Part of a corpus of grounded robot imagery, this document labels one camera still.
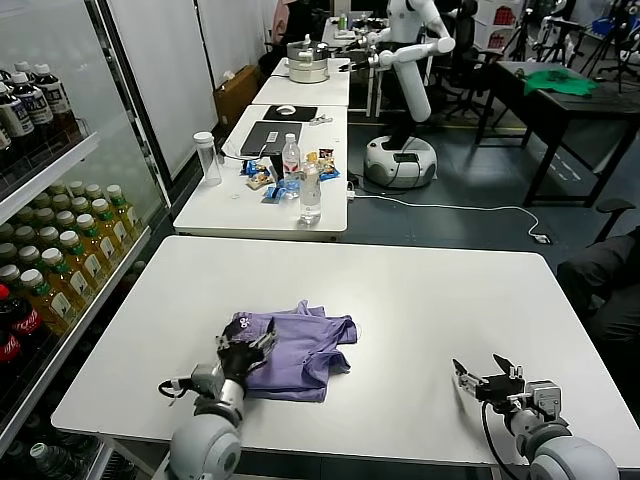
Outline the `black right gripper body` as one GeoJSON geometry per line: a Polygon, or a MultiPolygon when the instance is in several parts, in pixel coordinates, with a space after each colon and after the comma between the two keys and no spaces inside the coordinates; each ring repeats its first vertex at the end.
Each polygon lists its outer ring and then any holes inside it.
{"type": "Polygon", "coordinates": [[[511,378],[508,374],[484,377],[476,386],[476,399],[486,402],[495,412],[509,412],[513,409],[510,397],[520,395],[525,390],[525,380],[511,378]]]}

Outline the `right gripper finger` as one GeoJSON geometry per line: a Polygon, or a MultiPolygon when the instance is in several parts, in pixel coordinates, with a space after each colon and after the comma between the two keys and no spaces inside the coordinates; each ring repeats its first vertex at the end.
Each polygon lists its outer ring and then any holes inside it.
{"type": "Polygon", "coordinates": [[[502,371],[502,373],[497,376],[498,380],[507,381],[510,383],[524,382],[523,369],[521,366],[514,365],[509,359],[496,353],[493,354],[493,359],[502,371]]]}
{"type": "Polygon", "coordinates": [[[477,398],[477,389],[484,384],[484,379],[469,372],[457,359],[453,359],[452,363],[458,387],[477,398]]]}

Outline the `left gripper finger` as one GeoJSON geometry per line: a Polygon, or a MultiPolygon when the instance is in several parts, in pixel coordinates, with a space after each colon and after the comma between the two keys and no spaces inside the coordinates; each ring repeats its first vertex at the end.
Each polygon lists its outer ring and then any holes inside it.
{"type": "Polygon", "coordinates": [[[275,320],[271,319],[267,325],[265,333],[252,343],[252,350],[260,354],[262,358],[267,358],[277,343],[277,332],[275,320]]]}
{"type": "Polygon", "coordinates": [[[215,337],[216,352],[222,353],[227,350],[235,350],[238,342],[235,336],[239,333],[237,326],[226,326],[223,332],[215,337]]]}

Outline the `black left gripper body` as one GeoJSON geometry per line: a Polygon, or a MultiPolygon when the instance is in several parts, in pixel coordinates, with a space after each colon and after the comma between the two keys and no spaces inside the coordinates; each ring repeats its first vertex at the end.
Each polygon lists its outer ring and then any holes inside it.
{"type": "Polygon", "coordinates": [[[255,365],[261,364],[265,355],[251,342],[231,342],[217,350],[225,376],[247,376],[255,365]]]}

